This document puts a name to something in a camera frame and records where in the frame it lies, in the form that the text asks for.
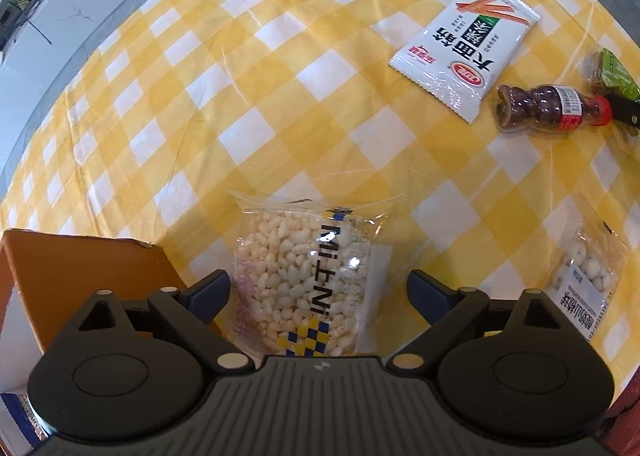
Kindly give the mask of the green snack packet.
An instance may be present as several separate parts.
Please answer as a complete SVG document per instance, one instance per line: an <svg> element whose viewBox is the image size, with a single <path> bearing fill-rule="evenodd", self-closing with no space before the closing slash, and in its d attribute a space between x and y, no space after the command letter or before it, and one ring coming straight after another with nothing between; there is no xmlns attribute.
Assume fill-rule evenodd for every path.
<svg viewBox="0 0 640 456"><path fill-rule="evenodd" d="M602 95L615 95L636 102L639 86L618 57L607 48L591 53L584 63L584 75L591 91Z"/></svg>

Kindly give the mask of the chocolate balls bottle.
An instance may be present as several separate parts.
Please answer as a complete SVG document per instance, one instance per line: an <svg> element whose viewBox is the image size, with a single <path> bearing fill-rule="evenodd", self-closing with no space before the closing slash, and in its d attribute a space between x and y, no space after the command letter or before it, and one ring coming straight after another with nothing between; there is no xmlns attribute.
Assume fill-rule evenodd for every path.
<svg viewBox="0 0 640 456"><path fill-rule="evenodd" d="M497 96L496 120L506 132L568 133L583 126L607 126L613 119L611 104L604 96L587 96L570 86L545 84L525 90L503 84Z"/></svg>

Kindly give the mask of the white candy balls bag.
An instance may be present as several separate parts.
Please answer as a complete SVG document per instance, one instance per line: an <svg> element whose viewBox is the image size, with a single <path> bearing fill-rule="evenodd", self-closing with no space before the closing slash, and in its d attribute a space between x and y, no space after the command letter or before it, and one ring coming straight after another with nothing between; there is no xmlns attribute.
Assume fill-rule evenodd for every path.
<svg viewBox="0 0 640 456"><path fill-rule="evenodd" d="M610 307L629 249L603 220L582 221L561 242L544 291L587 341Z"/></svg>

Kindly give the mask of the orange cardboard box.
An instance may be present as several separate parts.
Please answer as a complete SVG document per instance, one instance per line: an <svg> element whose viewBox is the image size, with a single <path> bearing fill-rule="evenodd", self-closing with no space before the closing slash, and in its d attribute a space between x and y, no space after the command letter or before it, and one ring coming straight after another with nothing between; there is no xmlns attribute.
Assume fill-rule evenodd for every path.
<svg viewBox="0 0 640 456"><path fill-rule="evenodd" d="M22 393L35 364L96 291L144 300L188 288L159 246L137 239L1 234L1 391Z"/></svg>

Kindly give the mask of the white orange snack packet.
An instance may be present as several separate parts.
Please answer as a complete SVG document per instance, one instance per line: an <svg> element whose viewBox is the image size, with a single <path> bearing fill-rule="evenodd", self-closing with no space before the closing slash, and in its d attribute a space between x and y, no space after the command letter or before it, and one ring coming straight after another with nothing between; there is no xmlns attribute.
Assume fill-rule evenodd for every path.
<svg viewBox="0 0 640 456"><path fill-rule="evenodd" d="M470 124L540 15L523 0L453 0L390 67Z"/></svg>

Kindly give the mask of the puffed rice snack bag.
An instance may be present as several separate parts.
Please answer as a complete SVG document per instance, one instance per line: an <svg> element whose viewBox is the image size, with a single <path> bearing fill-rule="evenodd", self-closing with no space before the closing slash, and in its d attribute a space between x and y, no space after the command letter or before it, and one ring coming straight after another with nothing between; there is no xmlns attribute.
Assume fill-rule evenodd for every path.
<svg viewBox="0 0 640 456"><path fill-rule="evenodd" d="M396 197L356 206L235 194L242 216L224 334L256 358L371 354Z"/></svg>

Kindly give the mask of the yellow checkered tablecloth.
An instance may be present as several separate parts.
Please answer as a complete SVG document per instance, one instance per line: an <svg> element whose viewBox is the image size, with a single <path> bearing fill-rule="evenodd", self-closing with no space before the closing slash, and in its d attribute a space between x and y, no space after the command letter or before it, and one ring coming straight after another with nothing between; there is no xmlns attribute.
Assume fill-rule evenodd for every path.
<svg viewBox="0 0 640 456"><path fill-rule="evenodd" d="M358 205L397 198L376 326L387 354L423 320L400 283L422 268L511 297L541 286L585 198L639 248L639 152L614 129L500 133L390 68L450 0L147 0L44 117L2 228L135 237L193 283L230 256L238 193ZM580 86L582 58L639 51L597 0L524 0L540 17L505 83Z"/></svg>

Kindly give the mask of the white marble tv cabinet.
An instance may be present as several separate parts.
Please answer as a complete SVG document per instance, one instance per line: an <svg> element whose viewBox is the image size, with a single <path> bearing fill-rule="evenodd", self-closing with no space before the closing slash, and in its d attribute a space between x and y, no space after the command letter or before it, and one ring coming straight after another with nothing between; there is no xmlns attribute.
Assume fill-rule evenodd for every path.
<svg viewBox="0 0 640 456"><path fill-rule="evenodd" d="M1 65L1 188L64 88L147 0L43 0Z"/></svg>

